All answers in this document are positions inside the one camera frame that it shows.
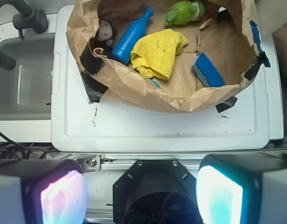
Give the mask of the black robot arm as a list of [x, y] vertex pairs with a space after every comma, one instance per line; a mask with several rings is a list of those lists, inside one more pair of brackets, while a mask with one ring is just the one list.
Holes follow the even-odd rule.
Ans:
[[[88, 194], [75, 160], [0, 160], [0, 224], [81, 224]], [[287, 155], [137, 160], [112, 196], [116, 224], [287, 224]]]

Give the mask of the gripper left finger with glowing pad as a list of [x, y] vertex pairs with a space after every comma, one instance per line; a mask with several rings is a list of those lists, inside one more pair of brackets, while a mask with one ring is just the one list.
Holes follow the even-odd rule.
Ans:
[[81, 224], [87, 203], [75, 160], [0, 160], [0, 224]]

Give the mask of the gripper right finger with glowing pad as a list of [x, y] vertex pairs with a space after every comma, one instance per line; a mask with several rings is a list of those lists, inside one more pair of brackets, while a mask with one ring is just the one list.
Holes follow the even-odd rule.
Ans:
[[287, 154], [208, 154], [196, 197], [206, 224], [287, 224]]

